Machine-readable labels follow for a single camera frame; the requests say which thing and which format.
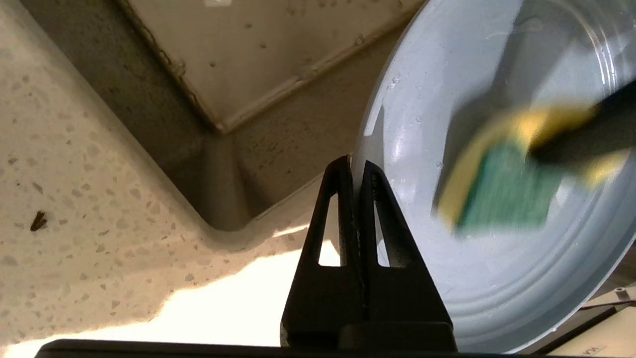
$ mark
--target countertop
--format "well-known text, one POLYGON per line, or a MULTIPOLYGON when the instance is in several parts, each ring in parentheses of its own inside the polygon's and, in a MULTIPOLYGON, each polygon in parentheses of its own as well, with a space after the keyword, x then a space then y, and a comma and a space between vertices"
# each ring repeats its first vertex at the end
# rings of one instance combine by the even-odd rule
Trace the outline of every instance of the countertop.
POLYGON ((213 230, 16 0, 0 33, 0 355, 69 335, 277 345, 319 180, 213 230))

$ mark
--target plate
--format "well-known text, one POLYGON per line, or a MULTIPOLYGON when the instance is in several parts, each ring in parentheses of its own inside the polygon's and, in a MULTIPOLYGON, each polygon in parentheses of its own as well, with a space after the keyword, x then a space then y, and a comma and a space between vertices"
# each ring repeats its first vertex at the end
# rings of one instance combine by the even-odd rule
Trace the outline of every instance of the plate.
MULTIPOLYGON (((591 105, 636 68, 636 2, 430 0, 385 65, 353 171, 381 166, 446 304, 463 352, 516 352, 556 329, 633 243, 636 164, 594 193, 562 182, 534 231, 450 234, 438 185, 498 112, 591 105)), ((385 261, 378 255, 379 261, 385 261)))

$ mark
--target sponge brush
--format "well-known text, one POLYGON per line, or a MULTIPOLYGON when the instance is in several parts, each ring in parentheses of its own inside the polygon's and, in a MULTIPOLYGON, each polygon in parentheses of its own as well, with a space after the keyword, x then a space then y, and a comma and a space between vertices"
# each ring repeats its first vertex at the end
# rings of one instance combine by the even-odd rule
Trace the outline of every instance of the sponge brush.
POLYGON ((464 233, 492 227, 537 227, 567 171, 594 188, 625 163, 612 154, 575 168, 534 161, 528 152, 561 132, 592 118, 593 109, 541 108, 497 118, 468 144, 440 195, 438 213, 452 230, 464 233))

